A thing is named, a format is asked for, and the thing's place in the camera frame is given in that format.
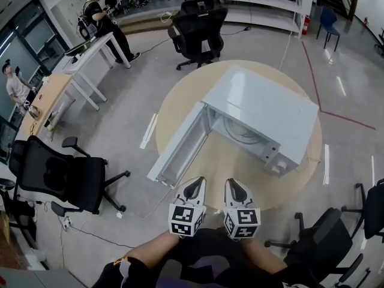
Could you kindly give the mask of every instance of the black office chair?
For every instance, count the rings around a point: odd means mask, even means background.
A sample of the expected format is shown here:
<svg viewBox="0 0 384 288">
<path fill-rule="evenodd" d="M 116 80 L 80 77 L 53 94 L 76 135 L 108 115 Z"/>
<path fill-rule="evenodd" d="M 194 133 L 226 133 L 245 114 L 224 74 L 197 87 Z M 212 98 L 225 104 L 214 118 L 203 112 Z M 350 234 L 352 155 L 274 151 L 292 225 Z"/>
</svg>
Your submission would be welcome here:
<svg viewBox="0 0 384 288">
<path fill-rule="evenodd" d="M 215 0 L 188 0 L 180 7 L 180 15 L 204 14 L 215 8 Z"/>
<path fill-rule="evenodd" d="M 295 219 L 299 220 L 300 227 L 299 241 L 291 244 L 266 241 L 264 245 L 288 248 L 284 262 L 287 265 L 300 263 L 309 267 L 318 282 L 329 274 L 342 274 L 339 282 L 343 283 L 359 266 L 363 255 L 360 254 L 349 268 L 337 267 L 352 247 L 352 239 L 340 216 L 340 210 L 329 208 L 314 226 L 304 228 L 302 213 L 296 213 Z"/>
<path fill-rule="evenodd" d="M 105 159 L 91 157 L 80 149 L 76 137 L 66 138 L 62 147 L 72 147 L 86 157 L 75 158 L 60 154 L 35 136 L 30 136 L 27 141 L 15 141 L 9 168 L 15 174 L 19 187 L 26 191 L 53 195 L 78 207 L 63 208 L 52 202 L 52 210 L 61 217 L 66 212 L 83 210 L 99 214 L 98 208 L 103 196 L 118 211 L 124 212 L 126 207 L 117 205 L 105 189 L 123 176 L 130 176 L 130 172 L 125 171 L 106 181 L 105 166 L 108 162 Z"/>
<path fill-rule="evenodd" d="M 210 64 L 212 59 L 220 57 L 224 47 L 220 29 L 227 13 L 226 8 L 218 8 L 204 14 L 187 14 L 173 19 L 173 24 L 180 35 L 177 35 L 171 27 L 168 29 L 169 37 L 176 51 L 190 59 L 177 65 L 177 70 L 180 70 L 183 65 L 192 63 L 197 63 L 197 68 L 200 68 L 202 64 Z M 210 51 L 202 52 L 202 42 L 205 40 L 208 41 Z"/>
<path fill-rule="evenodd" d="M 364 222 L 365 238 L 368 240 L 373 236 L 380 236 L 384 243 L 384 232 L 380 232 L 384 228 L 384 179 L 379 180 L 375 187 L 370 188 L 367 196 L 365 196 L 363 184 L 356 184 L 355 187 L 361 190 L 362 209 L 348 209 L 345 206 L 341 208 L 342 212 L 361 214 L 352 238 Z"/>
</svg>

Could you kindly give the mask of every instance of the table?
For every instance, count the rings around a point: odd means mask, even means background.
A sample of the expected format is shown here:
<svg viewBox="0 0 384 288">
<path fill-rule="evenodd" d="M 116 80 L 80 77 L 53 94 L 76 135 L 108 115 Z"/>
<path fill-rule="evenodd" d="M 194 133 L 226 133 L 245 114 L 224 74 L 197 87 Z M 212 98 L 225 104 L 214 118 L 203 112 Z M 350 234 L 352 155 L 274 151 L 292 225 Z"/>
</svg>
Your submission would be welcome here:
<svg viewBox="0 0 384 288">
<path fill-rule="evenodd" d="M 100 37 L 83 55 L 80 57 L 80 59 L 74 63 L 68 63 L 64 69 L 61 71 L 64 74 L 71 74 L 71 75 L 79 75 L 88 85 L 89 87 L 103 100 L 107 101 L 107 98 L 96 88 L 96 86 L 87 78 L 87 76 L 82 72 L 82 68 L 92 59 L 96 53 L 100 53 L 101 57 L 104 59 L 106 64 L 109 68 L 112 68 L 112 64 L 109 62 L 108 58 L 105 56 L 104 52 L 101 50 L 105 46 L 105 44 L 108 41 L 112 41 L 113 45 L 115 46 L 116 50 L 120 54 L 120 57 L 122 58 L 125 66 L 127 68 L 131 68 L 131 64 L 125 57 L 123 51 L 121 50 L 118 42 L 116 41 L 115 37 L 113 36 L 113 33 L 108 33 L 107 35 L 104 35 L 103 37 Z M 96 110 L 99 110 L 99 106 L 95 104 L 95 102 L 85 93 L 85 91 L 79 86 L 79 84 L 74 81 L 72 83 L 74 88 L 77 89 L 77 91 L 87 100 L 87 102 Z"/>
<path fill-rule="evenodd" d="M 194 105 L 208 93 L 232 65 L 247 68 L 309 98 L 290 77 L 264 64 L 251 61 L 223 61 L 206 65 L 181 79 L 164 99 L 156 126 L 156 144 L 159 154 L 164 151 Z M 289 201 L 304 189 L 318 165 L 318 161 L 314 160 L 320 159 L 321 151 L 322 131 L 317 118 L 307 148 L 308 157 L 303 160 L 297 170 L 278 178 L 264 171 L 264 162 L 240 146 L 230 143 L 221 135 L 211 132 L 180 184 L 191 178 L 204 176 L 207 179 L 205 204 L 222 210 L 224 183 L 227 178 L 235 178 L 250 188 L 258 207 L 266 210 Z"/>
<path fill-rule="evenodd" d="M 36 121 L 28 112 L 23 118 L 21 129 L 27 136 L 37 136 L 39 134 L 53 107 L 65 93 L 70 83 L 73 84 L 73 81 L 72 76 L 69 74 L 51 74 L 49 76 L 49 82 L 43 85 L 31 104 L 41 111 L 39 119 Z M 43 97 L 39 101 L 38 98 L 41 94 L 43 94 Z"/>
</svg>

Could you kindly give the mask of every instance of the open microwave door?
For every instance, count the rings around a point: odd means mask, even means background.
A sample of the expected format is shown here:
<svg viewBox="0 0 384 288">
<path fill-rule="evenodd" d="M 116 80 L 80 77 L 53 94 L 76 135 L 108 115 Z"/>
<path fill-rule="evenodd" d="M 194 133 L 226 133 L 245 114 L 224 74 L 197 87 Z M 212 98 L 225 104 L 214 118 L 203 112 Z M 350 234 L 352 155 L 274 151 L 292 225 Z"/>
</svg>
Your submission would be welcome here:
<svg viewBox="0 0 384 288">
<path fill-rule="evenodd" d="M 206 104 L 198 102 L 148 173 L 152 181 L 175 188 L 210 132 Z"/>
</svg>

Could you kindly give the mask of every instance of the white cube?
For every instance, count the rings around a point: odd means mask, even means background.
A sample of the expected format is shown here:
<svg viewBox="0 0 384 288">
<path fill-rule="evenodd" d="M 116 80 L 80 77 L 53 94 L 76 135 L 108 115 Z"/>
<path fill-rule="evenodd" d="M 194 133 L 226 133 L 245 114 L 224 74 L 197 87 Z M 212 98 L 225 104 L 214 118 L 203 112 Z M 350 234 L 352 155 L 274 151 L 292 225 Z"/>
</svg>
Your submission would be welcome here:
<svg viewBox="0 0 384 288">
<path fill-rule="evenodd" d="M 194 236 L 203 223 L 205 206 L 169 205 L 168 227 L 169 232 L 180 236 Z"/>
<path fill-rule="evenodd" d="M 260 219 L 260 208 L 224 210 L 224 225 L 231 239 L 253 238 L 261 225 Z"/>
</svg>

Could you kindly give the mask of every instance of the wooden tabletop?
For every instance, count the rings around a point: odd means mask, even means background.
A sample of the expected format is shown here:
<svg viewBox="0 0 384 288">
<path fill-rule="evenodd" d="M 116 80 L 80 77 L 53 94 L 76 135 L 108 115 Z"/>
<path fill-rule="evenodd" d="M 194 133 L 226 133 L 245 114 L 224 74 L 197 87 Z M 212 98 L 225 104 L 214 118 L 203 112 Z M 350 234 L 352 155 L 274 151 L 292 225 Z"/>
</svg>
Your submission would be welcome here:
<svg viewBox="0 0 384 288">
<path fill-rule="evenodd" d="M 203 99 L 232 65 L 247 68 L 309 98 L 290 77 L 264 64 L 223 61 L 206 65 L 181 79 L 163 101 L 156 126 L 159 154 L 164 151 L 194 105 Z M 211 132 L 180 184 L 191 178 L 204 176 L 207 179 L 205 204 L 222 210 L 225 181 L 227 178 L 235 178 L 251 189 L 262 210 L 269 209 L 289 201 L 304 189 L 318 165 L 314 159 L 320 159 L 321 151 L 322 131 L 317 118 L 307 148 L 307 157 L 296 170 L 278 178 L 263 169 L 264 162 L 221 135 Z"/>
<path fill-rule="evenodd" d="M 32 102 L 32 106 L 37 107 L 41 111 L 39 119 L 36 121 L 27 112 L 21 124 L 21 129 L 27 136 L 37 136 L 39 134 L 56 102 L 71 83 L 71 79 L 72 76 L 69 74 L 51 74 L 49 76 L 49 81 L 43 85 L 35 100 Z"/>
</svg>

